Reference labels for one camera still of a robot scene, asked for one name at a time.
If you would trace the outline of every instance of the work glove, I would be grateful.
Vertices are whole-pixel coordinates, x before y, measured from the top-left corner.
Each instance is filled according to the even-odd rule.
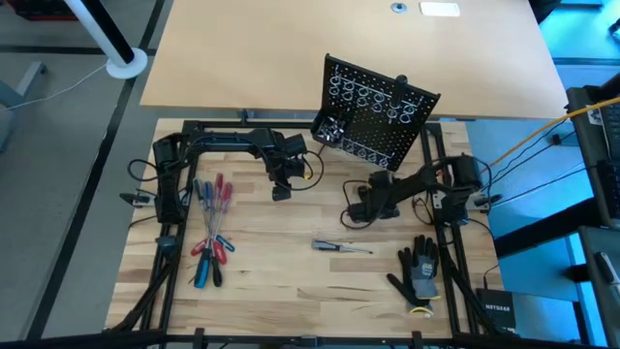
[[[413,255],[409,247],[402,251],[398,251],[398,260],[400,261],[400,267],[403,273],[402,282],[398,278],[389,273],[387,275],[387,281],[398,290],[401,296],[409,303],[409,312],[424,312],[428,315],[433,315],[433,307],[430,304],[430,300],[421,300],[416,295],[414,289],[414,283],[411,278]]]
[[[435,285],[435,276],[439,266],[437,244],[424,235],[414,238],[414,254],[411,264],[411,279],[416,296],[421,300],[438,300],[441,297]]]

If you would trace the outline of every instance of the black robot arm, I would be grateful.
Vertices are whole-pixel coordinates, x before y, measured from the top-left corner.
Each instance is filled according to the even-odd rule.
[[[437,172],[449,166],[452,183],[438,183]],[[395,178],[389,171],[370,175],[368,186],[360,186],[357,193],[361,203],[347,207],[347,213],[355,223],[369,223],[375,219],[388,219],[400,215],[396,206],[424,191],[437,193],[440,197],[439,223],[458,223],[467,218],[465,207],[470,194],[481,188],[477,161],[471,156],[461,155],[438,160],[431,166],[423,166],[406,178]]]
[[[178,224],[183,221],[184,207],[178,196],[178,178],[183,168],[207,151],[242,151],[262,158],[269,180],[275,182],[273,201],[291,197],[292,176],[303,176],[304,161],[299,155],[307,152],[301,135],[285,138],[270,129],[255,129],[248,133],[194,132],[175,133],[153,144],[157,169],[155,210],[160,223]]]

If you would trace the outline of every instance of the wooden tabletop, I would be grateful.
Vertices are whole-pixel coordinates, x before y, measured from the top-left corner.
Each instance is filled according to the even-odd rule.
[[[161,119],[155,140],[181,130],[183,120]],[[448,155],[470,152],[462,123],[443,123]],[[248,130],[221,129],[247,132]],[[302,133],[309,149],[318,150],[305,130],[278,130],[290,136]],[[393,272],[399,278],[396,253],[412,244],[420,234],[435,237],[432,227],[416,219],[411,202],[399,205],[401,216],[378,221],[362,231],[347,231],[339,223],[345,208],[342,183],[347,179],[367,179],[379,168],[336,149],[323,151],[325,177],[315,188],[293,192],[287,201],[271,201],[272,182],[264,164],[246,153],[205,153],[201,156],[197,176],[214,180],[223,173],[234,190],[231,209],[221,233],[236,247],[228,253],[222,267],[224,285],[216,288],[209,279],[205,289],[189,283],[196,271],[198,257],[190,250],[204,237],[204,224],[196,198],[190,207],[188,226],[182,248],[179,275],[171,309],[170,333],[194,332],[220,335],[289,335],[354,337],[409,337],[421,331],[423,337],[451,337],[445,298],[433,301],[435,315],[429,319],[409,314],[400,294],[386,279]],[[308,156],[315,171],[318,162]],[[409,175],[423,164],[420,142],[416,141],[402,166],[400,175]],[[147,169],[145,176],[152,176]],[[306,183],[292,179],[299,187]],[[155,191],[156,183],[144,183]],[[136,209],[134,219],[154,214],[153,208]],[[425,213],[420,208],[421,216]],[[476,213],[473,218],[487,222]],[[139,299],[148,285],[154,239],[160,225],[155,220],[140,223],[129,231],[127,245],[114,288],[106,326],[117,324]],[[483,273],[497,264],[493,239],[480,225],[462,228],[463,242],[473,287],[481,287]],[[336,241],[374,251],[374,254],[319,252],[311,248],[313,238]],[[441,271],[435,279],[443,296]],[[501,289],[499,271],[489,273],[492,288]],[[459,322],[467,331],[465,307],[455,291]],[[157,297],[152,326],[159,321],[163,292]]]
[[[527,0],[178,0],[141,104],[317,111],[326,53],[442,98],[432,117],[555,118],[567,98]]]

